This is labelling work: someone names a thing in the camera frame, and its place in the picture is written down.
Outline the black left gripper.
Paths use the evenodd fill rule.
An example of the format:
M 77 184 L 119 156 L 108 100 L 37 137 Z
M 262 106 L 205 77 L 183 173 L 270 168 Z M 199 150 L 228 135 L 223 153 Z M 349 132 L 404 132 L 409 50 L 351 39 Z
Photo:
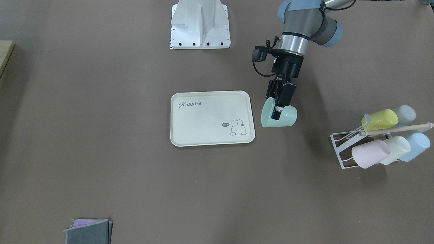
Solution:
M 284 109 L 290 105 L 296 90 L 297 86 L 291 81 L 298 77 L 304 57 L 282 50 L 274 50 L 272 56 L 276 58 L 272 66 L 272 74 L 275 74 L 276 78 L 269 81 L 265 98 L 275 100 L 272 119 L 279 120 Z

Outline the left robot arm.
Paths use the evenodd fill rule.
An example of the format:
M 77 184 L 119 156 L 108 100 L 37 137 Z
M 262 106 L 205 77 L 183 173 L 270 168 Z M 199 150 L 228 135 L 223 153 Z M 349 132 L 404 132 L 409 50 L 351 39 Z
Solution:
M 343 27 L 327 16 L 324 0 L 286 0 L 278 10 L 284 23 L 278 48 L 270 48 L 275 58 L 272 74 L 276 77 L 267 88 L 267 98 L 274 99 L 271 119 L 279 120 L 290 105 L 297 78 L 310 42 L 323 47 L 336 45 L 343 36 Z

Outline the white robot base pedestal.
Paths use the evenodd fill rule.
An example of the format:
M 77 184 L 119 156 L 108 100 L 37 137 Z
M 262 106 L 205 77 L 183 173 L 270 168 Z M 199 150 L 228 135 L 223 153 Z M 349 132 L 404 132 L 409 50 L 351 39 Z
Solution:
M 170 48 L 230 48 L 228 7 L 220 0 L 180 0 L 172 6 Z

